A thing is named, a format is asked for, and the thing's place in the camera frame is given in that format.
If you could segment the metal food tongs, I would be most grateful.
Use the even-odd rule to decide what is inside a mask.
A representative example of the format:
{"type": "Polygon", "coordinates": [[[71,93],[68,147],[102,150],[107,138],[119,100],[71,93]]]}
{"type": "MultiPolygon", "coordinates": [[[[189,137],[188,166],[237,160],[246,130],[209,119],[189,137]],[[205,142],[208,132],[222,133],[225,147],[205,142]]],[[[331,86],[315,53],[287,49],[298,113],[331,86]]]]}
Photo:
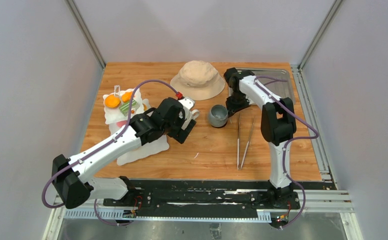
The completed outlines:
{"type": "Polygon", "coordinates": [[[247,153],[249,151],[249,147],[251,145],[253,132],[254,132],[254,125],[255,125],[255,118],[253,117],[250,121],[249,127],[248,127],[248,136],[247,140],[245,141],[245,144],[242,145],[242,115],[239,113],[237,117],[237,142],[236,142],[236,169],[238,171],[241,171],[244,167],[247,153]]]}

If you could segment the orange macaron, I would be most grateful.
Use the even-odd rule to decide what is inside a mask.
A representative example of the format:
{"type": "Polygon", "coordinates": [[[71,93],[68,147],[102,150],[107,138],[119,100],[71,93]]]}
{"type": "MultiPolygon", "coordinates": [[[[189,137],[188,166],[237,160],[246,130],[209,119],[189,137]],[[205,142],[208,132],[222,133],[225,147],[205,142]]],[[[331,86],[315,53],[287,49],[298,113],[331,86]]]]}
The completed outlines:
{"type": "Polygon", "coordinates": [[[121,104],[121,99],[119,96],[115,96],[114,94],[107,95],[103,101],[105,107],[110,109],[116,109],[121,104]]]}

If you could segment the orange star cookie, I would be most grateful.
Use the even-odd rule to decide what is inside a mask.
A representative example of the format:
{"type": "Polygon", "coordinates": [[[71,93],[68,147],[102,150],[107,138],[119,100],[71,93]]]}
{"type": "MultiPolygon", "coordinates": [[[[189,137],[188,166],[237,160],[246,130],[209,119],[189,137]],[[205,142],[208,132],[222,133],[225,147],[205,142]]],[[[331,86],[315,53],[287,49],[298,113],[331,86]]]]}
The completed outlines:
{"type": "Polygon", "coordinates": [[[131,99],[131,96],[132,96],[132,91],[126,91],[122,96],[121,96],[121,100],[123,103],[126,103],[128,102],[130,99],[131,99]]]}

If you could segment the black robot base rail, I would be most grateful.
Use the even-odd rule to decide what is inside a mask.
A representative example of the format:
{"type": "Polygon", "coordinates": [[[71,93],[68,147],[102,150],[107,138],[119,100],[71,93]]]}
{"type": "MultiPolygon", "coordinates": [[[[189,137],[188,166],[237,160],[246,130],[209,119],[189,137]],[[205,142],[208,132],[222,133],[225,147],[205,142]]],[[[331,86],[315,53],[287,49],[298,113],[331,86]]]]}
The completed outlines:
{"type": "Polygon", "coordinates": [[[65,219],[267,223],[282,228],[307,213],[353,213],[347,191],[330,181],[290,184],[273,190],[267,181],[125,179],[129,192],[119,200],[88,200],[64,209],[65,219]]]}

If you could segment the white tiered dessert stand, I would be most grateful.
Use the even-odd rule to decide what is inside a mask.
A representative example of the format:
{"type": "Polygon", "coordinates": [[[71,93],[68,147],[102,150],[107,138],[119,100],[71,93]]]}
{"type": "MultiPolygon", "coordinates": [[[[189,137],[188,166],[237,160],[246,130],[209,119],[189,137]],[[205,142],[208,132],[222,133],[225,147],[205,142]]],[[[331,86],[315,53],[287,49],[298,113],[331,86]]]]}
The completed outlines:
{"type": "MultiPolygon", "coordinates": [[[[112,93],[108,93],[103,95],[103,100],[106,98],[108,95],[115,95],[116,97],[120,97],[125,93],[125,92],[133,92],[132,88],[128,88],[126,90],[121,90],[119,85],[114,86],[114,90],[112,93]]],[[[148,110],[151,106],[149,103],[148,99],[143,99],[140,90],[138,89],[135,92],[134,95],[134,100],[136,100],[139,104],[138,109],[134,112],[131,113],[131,116],[133,117],[136,114],[141,114],[148,110]]],[[[108,108],[104,106],[104,117],[105,117],[105,124],[108,125],[108,129],[111,134],[117,133],[120,128],[122,128],[126,122],[128,116],[123,115],[119,107],[117,108],[108,108]]],[[[162,151],[166,151],[169,149],[169,144],[167,142],[167,137],[166,136],[161,136],[158,140],[152,142],[152,143],[147,143],[135,150],[129,151],[122,156],[117,158],[117,165],[122,166],[128,163],[135,162],[140,159],[147,158],[151,155],[158,154],[162,151]]]]}

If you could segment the green macaron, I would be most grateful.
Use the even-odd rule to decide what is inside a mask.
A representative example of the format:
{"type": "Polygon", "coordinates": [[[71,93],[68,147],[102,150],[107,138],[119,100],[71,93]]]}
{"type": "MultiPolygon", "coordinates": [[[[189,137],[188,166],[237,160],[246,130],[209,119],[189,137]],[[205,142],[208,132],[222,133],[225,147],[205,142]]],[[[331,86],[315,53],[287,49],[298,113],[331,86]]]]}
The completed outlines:
{"type": "Polygon", "coordinates": [[[133,114],[137,109],[139,108],[139,103],[136,101],[136,100],[132,100],[131,102],[131,106],[130,106],[130,102],[127,101],[127,102],[123,102],[119,107],[119,111],[124,115],[124,116],[127,116],[128,115],[128,112],[131,112],[131,114],[133,114]]]}

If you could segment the white ceramic mug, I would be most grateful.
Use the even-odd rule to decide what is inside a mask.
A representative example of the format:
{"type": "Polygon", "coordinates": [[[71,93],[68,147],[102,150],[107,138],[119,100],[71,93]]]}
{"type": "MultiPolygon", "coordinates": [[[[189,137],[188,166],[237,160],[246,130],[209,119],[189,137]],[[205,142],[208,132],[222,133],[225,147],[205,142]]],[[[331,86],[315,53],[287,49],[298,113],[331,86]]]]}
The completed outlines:
{"type": "Polygon", "coordinates": [[[188,124],[191,120],[196,120],[196,118],[200,115],[200,111],[198,109],[184,109],[185,112],[185,124],[188,124]]]}

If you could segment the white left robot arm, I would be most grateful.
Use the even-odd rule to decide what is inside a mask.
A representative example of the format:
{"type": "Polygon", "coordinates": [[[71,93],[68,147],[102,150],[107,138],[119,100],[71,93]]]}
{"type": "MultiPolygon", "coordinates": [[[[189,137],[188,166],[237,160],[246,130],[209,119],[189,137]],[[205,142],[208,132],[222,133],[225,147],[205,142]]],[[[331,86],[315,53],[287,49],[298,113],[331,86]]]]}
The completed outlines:
{"type": "Polygon", "coordinates": [[[94,175],[118,157],[167,135],[183,144],[196,125],[195,101],[189,97],[168,97],[131,119],[118,132],[95,146],[71,157],[63,154],[52,161],[51,182],[62,205],[74,209],[87,200],[113,199],[131,206],[135,193],[121,177],[97,178],[94,175]]]}

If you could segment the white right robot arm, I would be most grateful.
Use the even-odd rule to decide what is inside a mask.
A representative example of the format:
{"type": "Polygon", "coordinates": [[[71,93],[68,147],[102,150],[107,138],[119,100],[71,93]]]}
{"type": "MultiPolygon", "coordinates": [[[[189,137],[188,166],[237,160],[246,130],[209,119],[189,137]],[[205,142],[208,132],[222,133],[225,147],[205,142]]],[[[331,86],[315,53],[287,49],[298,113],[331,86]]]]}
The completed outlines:
{"type": "Polygon", "coordinates": [[[267,190],[267,200],[273,208],[279,209],[294,191],[289,177],[291,140],[297,131],[293,101],[270,91],[250,70],[233,67],[223,76],[232,91],[225,102],[230,117],[248,108],[250,102],[261,110],[260,131],[268,142],[271,159],[271,186],[267,190]]]}

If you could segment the grey ceramic mug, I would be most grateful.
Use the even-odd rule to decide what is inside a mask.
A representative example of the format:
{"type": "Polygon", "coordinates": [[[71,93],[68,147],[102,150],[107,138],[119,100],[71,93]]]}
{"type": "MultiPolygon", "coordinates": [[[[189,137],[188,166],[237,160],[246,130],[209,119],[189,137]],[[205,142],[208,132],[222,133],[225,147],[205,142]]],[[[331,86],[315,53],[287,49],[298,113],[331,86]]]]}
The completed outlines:
{"type": "Polygon", "coordinates": [[[214,105],[208,113],[208,122],[214,128],[223,128],[228,122],[228,110],[221,104],[214,105]]]}

